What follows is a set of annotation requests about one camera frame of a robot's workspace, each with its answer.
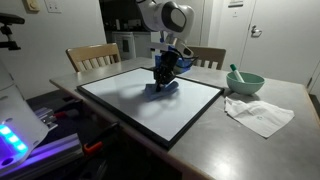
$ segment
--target table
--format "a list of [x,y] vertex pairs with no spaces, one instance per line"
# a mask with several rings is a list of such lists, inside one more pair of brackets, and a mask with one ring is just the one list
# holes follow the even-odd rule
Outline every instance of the table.
[[[136,58],[53,78],[50,82],[71,96],[83,99],[106,121],[120,121],[125,133],[182,172],[183,179],[320,179],[319,118],[303,85],[266,79],[256,94],[241,96],[227,88],[228,72],[192,67],[179,76],[226,90],[169,151],[75,91],[78,85],[137,67],[152,66],[152,59]],[[224,112],[225,96],[243,101],[263,100],[293,110],[295,117],[265,139],[227,116]]]

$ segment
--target glowing blue light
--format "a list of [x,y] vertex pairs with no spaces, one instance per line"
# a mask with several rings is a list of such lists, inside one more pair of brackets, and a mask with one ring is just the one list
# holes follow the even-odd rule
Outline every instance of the glowing blue light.
[[11,143],[15,143],[19,141],[19,138],[15,135],[8,138]]
[[23,151],[23,150],[25,150],[25,149],[27,148],[27,146],[21,143],[19,146],[17,146],[17,148],[18,148],[20,151]]
[[0,132],[3,134],[3,135],[6,135],[6,134],[9,134],[11,133],[10,129],[7,127],[7,126],[0,126]]
[[4,137],[4,140],[11,144],[19,152],[26,152],[28,147],[16,136],[9,127],[6,125],[0,124],[0,138]]

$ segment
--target white paper towel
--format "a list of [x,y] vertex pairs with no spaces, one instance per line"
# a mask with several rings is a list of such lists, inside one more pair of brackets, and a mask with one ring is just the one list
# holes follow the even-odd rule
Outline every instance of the white paper towel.
[[263,101],[244,103],[225,99],[225,111],[235,120],[263,137],[270,137],[294,117],[294,112]]

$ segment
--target mint green bowl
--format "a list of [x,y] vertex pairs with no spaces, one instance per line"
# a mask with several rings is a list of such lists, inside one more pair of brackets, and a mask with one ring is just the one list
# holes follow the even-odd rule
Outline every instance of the mint green bowl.
[[227,84],[229,88],[244,95],[250,95],[257,92],[264,84],[264,78],[255,74],[240,72],[244,83],[239,82],[233,72],[227,75]]

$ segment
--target door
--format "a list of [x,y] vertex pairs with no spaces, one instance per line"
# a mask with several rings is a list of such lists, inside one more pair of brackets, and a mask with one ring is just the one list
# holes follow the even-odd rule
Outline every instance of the door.
[[319,6],[256,0],[240,70],[307,85],[320,60]]

